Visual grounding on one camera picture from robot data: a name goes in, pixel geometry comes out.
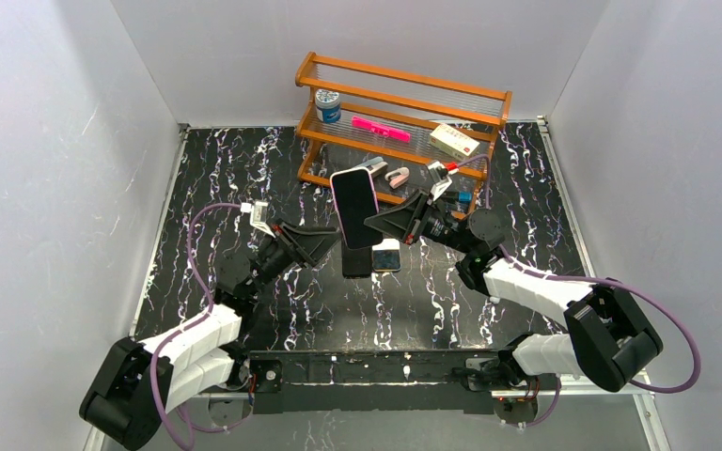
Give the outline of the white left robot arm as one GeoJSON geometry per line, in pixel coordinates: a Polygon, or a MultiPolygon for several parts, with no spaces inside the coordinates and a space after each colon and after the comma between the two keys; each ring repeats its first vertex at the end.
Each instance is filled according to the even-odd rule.
{"type": "Polygon", "coordinates": [[[258,294],[293,265],[318,265],[339,239],[334,227],[270,225],[256,252],[223,261],[212,307],[151,338],[112,345],[80,417],[128,450],[143,447],[169,427],[171,411],[229,380],[235,360],[224,347],[249,331],[258,294]]]}

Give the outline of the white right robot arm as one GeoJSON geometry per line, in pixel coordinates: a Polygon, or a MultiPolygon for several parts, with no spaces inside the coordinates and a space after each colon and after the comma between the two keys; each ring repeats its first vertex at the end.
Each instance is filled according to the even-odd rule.
{"type": "Polygon", "coordinates": [[[616,281],[577,280],[509,259],[504,229],[489,209],[458,219],[419,192],[365,224],[405,244],[425,238],[462,253],[455,267],[467,288],[517,303],[563,328],[563,334],[523,334],[500,351],[500,372],[512,381],[584,376],[615,393],[664,348],[634,296],[616,281]]]}

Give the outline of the phone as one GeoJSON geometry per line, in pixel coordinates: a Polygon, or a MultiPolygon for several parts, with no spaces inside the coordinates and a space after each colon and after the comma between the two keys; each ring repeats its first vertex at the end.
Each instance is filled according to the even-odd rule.
{"type": "Polygon", "coordinates": [[[337,171],[330,177],[335,210],[349,249],[372,247],[381,243],[383,234],[365,221],[379,212],[371,173],[364,167],[337,171]]]}
{"type": "Polygon", "coordinates": [[[371,248],[371,268],[374,272],[399,272],[400,242],[395,239],[383,239],[371,248]]]}

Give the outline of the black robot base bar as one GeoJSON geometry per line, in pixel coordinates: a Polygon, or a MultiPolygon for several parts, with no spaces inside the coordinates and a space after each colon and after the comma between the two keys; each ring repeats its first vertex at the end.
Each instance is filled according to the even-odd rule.
{"type": "Polygon", "coordinates": [[[527,376],[498,350],[235,351],[220,394],[257,414],[455,411],[525,427],[557,403],[557,376],[527,376]]]}

